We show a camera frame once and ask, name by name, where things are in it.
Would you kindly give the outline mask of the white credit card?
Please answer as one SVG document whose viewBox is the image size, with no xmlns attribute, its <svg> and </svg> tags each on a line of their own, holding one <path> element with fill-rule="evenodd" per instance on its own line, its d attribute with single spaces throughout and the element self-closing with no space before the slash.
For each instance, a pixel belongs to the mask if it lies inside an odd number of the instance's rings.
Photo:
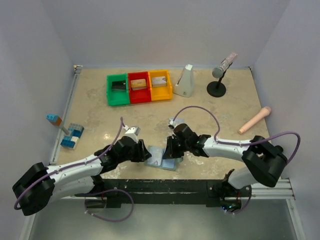
<svg viewBox="0 0 320 240">
<path fill-rule="evenodd" d="M 177 125 L 180 125 L 185 122 L 183 118 L 178 118 L 178 117 L 176 118 L 170 117 L 169 120 L 174 120 L 175 122 L 177 122 Z"/>
<path fill-rule="evenodd" d="M 148 159 L 147 163 L 154 167 L 160 167 L 162 165 L 164 149 L 162 147 L 150 146 L 148 151 L 152 154 L 152 157 Z"/>
</svg>

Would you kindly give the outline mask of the green card holder wallet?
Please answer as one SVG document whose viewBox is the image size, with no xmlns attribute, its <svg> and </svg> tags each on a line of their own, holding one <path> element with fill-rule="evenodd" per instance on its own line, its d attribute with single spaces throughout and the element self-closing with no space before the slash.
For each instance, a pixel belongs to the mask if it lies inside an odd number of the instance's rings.
<svg viewBox="0 0 320 240">
<path fill-rule="evenodd" d="M 178 164 L 183 161 L 183 157 L 164 159 L 165 149 L 162 147 L 148 146 L 147 150 L 151 154 L 151 157 L 144 162 L 147 167 L 175 171 Z"/>
</svg>

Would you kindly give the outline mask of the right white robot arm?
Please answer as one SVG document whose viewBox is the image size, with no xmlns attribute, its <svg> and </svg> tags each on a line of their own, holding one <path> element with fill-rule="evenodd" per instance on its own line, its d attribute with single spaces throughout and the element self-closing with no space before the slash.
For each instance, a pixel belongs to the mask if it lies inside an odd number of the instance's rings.
<svg viewBox="0 0 320 240">
<path fill-rule="evenodd" d="M 182 123 L 167 137 L 163 158 L 178 159 L 189 152 L 197 157 L 242 161 L 245 167 L 229 173 L 222 187 L 226 195 L 234 196 L 241 188 L 255 183 L 275 187 L 288 163 L 283 151 L 281 146 L 274 146 L 259 135 L 249 140 L 227 141 L 208 134 L 197 135 Z"/>
</svg>

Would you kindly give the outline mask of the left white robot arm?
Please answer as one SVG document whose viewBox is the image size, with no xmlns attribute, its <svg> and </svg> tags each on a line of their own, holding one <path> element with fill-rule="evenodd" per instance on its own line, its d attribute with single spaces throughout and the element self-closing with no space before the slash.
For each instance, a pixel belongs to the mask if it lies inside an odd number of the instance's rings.
<svg viewBox="0 0 320 240">
<path fill-rule="evenodd" d="M 45 208 L 55 197 L 61 198 L 63 188 L 74 185 L 76 194 L 98 196 L 104 190 L 102 181 L 95 177 L 113 171 L 123 162 L 145 162 L 151 157 L 142 139 L 134 141 L 128 136 L 113 141 L 81 160 L 58 166 L 33 164 L 12 186 L 16 197 L 13 208 L 25 216 Z"/>
</svg>

